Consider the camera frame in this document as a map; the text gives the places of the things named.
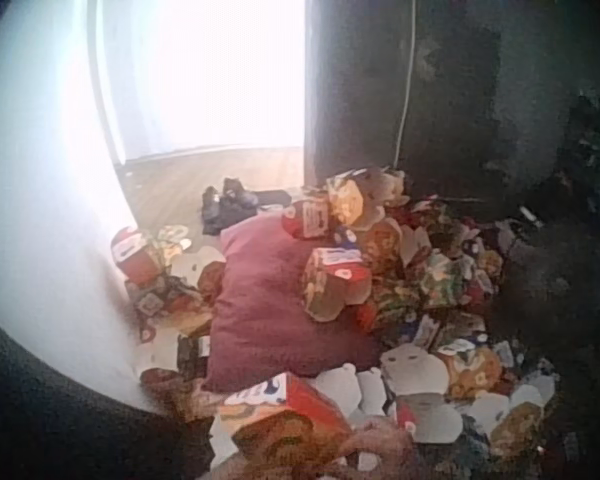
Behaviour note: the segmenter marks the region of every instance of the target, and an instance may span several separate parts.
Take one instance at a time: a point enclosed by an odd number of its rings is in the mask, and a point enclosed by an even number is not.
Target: dark fabric
[[[259,215],[222,232],[227,266],[211,327],[207,388],[232,392],[291,371],[301,376],[353,363],[378,363],[379,348],[352,312],[314,322],[302,305],[301,276],[320,242],[286,233],[280,214]]]

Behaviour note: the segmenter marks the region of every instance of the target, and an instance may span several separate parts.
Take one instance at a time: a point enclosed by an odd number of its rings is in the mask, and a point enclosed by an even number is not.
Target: pillow
[[[258,215],[221,234],[227,264],[211,325],[211,391],[235,392],[284,371],[315,376],[343,363],[378,364],[379,345],[356,326],[352,310],[323,324],[304,311],[302,273],[325,242],[291,237],[280,217]]]

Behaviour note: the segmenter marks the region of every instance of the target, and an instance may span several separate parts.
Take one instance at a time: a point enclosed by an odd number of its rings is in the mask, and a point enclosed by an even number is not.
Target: white cable
[[[405,86],[404,107],[402,108],[402,119],[396,139],[396,154],[393,159],[393,168],[398,168],[398,159],[400,158],[400,147],[402,147],[402,135],[404,126],[407,122],[407,110],[409,109],[409,95],[411,94],[411,76],[413,75],[413,61],[416,53],[416,3],[417,0],[411,0],[411,54],[409,55],[409,69],[407,70],[407,84]]]

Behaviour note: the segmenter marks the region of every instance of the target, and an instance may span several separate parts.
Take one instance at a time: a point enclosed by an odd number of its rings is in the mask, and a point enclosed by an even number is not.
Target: black shoe
[[[258,197],[253,192],[248,192],[237,178],[225,178],[222,195],[240,204],[243,208],[257,208]]]

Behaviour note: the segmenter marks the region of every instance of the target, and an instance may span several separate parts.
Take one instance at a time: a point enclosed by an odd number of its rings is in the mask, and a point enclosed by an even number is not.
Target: hardwood floor
[[[155,232],[163,225],[186,225],[195,252],[202,245],[217,245],[216,237],[202,235],[202,192],[208,186],[222,191],[224,178],[230,177],[248,190],[299,187],[303,170],[302,148],[270,148],[136,161],[117,173],[138,226]]]

